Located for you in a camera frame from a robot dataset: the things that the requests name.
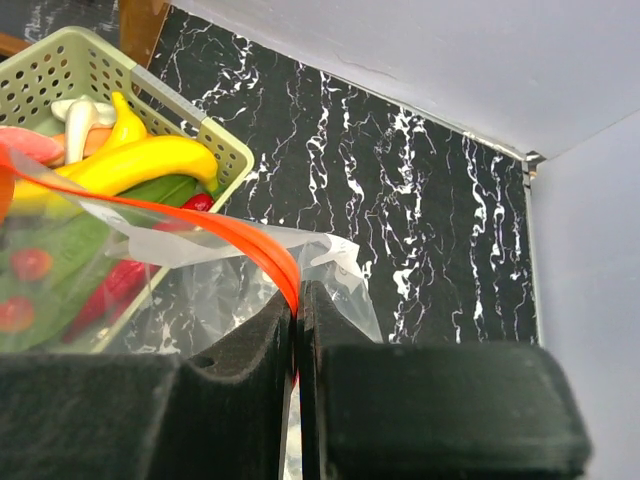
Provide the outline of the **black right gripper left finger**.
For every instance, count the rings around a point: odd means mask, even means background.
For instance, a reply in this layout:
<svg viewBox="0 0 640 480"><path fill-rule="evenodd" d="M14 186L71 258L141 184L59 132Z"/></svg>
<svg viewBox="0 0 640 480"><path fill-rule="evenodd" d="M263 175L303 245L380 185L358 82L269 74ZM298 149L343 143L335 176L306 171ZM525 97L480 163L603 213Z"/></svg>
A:
<svg viewBox="0 0 640 480"><path fill-rule="evenodd" d="M292 386L281 295L189 359L1 359L5 479L277 479Z"/></svg>

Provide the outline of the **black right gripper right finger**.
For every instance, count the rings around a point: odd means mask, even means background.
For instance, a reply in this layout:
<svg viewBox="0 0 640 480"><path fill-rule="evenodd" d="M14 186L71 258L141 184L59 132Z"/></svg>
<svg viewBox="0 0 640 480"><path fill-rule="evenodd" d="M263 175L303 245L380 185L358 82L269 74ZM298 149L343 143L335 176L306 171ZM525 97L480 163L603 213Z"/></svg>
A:
<svg viewBox="0 0 640 480"><path fill-rule="evenodd" d="M307 479L577 479L592 454L546 350L376 343L317 281L301 288L298 371Z"/></svg>

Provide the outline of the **yellow toy banana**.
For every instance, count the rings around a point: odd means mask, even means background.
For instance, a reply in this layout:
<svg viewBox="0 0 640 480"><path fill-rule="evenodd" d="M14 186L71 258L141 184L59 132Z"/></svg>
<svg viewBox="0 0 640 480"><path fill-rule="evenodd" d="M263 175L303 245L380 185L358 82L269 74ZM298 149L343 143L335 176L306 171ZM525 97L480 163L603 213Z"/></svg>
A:
<svg viewBox="0 0 640 480"><path fill-rule="evenodd" d="M203 144L181 136L149 137L57 169L46 169L43 180L59 176L95 194L115 196L139 184L167 175L185 175L207 190L218 188L218 161ZM32 182L19 180L5 201L11 214L74 215L79 208Z"/></svg>
<svg viewBox="0 0 640 480"><path fill-rule="evenodd" d="M111 102L116 112L116 122L102 145L102 150L112 150L145 139L148 136L146 126L133 112L124 95L121 92L113 92Z"/></svg>

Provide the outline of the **red watermelon slice toy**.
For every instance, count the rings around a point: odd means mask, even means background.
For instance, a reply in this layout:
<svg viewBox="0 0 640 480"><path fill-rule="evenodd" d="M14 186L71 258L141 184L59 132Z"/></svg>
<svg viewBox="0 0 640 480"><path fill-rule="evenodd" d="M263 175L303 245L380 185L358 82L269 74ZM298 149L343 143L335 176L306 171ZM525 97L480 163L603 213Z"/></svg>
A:
<svg viewBox="0 0 640 480"><path fill-rule="evenodd" d="M21 127L2 126L1 143L45 166L58 167L64 164L64 147L53 137Z"/></svg>

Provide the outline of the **pale green perforated basket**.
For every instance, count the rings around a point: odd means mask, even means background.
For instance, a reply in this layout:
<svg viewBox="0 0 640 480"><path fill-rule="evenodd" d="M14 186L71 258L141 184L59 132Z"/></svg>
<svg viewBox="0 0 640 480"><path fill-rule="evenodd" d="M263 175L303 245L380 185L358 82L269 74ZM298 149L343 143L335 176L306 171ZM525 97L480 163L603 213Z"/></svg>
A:
<svg viewBox="0 0 640 480"><path fill-rule="evenodd" d="M164 135L190 138L207 147L218 161L218 188L213 192L192 177L167 175L115 196L97 194L118 198L115 213L125 222L155 231L172 229L171 222L159 215L126 208L125 200L192 211L197 211L195 201L203 200L208 211L217 212L252 170L254 158L245 144L121 51L81 27L63 28L2 62L1 127L21 127L49 137L65 134L64 123L51 112L54 101L88 95L97 102L112 105L113 92L121 92L145 124L146 138ZM67 165L45 166L2 145L1 226L11 214L5 201L19 180L48 189L83 209L66 195L51 190L50 184L62 181L89 191L59 176L52 181L41 178L46 169L63 166ZM173 328L185 330L193 325L196 311L205 302L198 293L200 286L209 288L208 296L215 305L223 309L232 305L223 286L229 276L227 268L215 273L194 266L160 267L161 279L147 298L134 301L135 311L118 328L114 338L104 349L88 353L123 352L124 336L131 337L132 351L160 350Z"/></svg>

